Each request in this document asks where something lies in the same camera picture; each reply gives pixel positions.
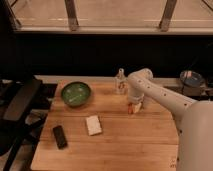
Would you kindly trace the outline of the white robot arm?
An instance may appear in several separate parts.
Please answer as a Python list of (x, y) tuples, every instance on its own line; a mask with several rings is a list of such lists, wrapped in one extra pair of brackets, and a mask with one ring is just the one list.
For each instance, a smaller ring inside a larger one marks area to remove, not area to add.
[(179, 133), (176, 171), (213, 171), (213, 101), (197, 101), (152, 82), (148, 68), (127, 77), (128, 100), (148, 96), (169, 110)]

